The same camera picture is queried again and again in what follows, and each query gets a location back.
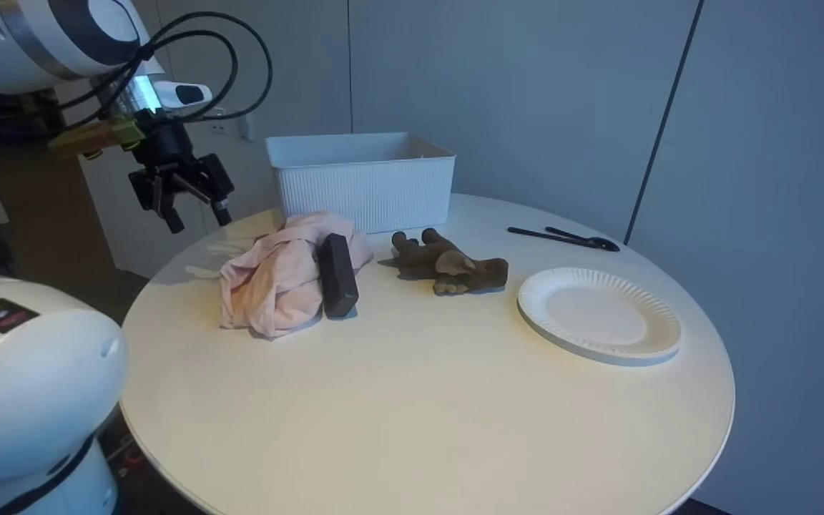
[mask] paper plate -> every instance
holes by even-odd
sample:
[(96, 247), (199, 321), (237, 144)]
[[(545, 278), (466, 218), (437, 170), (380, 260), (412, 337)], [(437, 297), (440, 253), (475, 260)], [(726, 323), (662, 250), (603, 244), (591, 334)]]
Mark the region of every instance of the paper plate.
[(545, 334), (595, 360), (662, 364), (679, 351), (675, 315), (618, 275), (548, 268), (525, 280), (518, 303)]

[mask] pink cloth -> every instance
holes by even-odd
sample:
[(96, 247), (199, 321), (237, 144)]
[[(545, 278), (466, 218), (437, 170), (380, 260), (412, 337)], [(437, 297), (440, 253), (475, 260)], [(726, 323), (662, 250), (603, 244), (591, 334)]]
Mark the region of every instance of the pink cloth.
[(253, 244), (221, 265), (224, 326), (250, 326), (261, 337), (284, 337), (317, 321), (323, 294), (316, 250), (327, 235), (350, 240), (352, 268), (373, 260), (363, 231), (339, 214), (290, 218), (282, 231)]

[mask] white box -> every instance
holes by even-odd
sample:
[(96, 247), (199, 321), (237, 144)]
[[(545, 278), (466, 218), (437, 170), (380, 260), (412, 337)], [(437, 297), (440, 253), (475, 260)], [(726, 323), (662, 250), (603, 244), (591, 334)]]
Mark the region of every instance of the white box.
[(455, 155), (407, 132), (266, 137), (284, 214), (334, 212), (363, 231), (447, 223)]

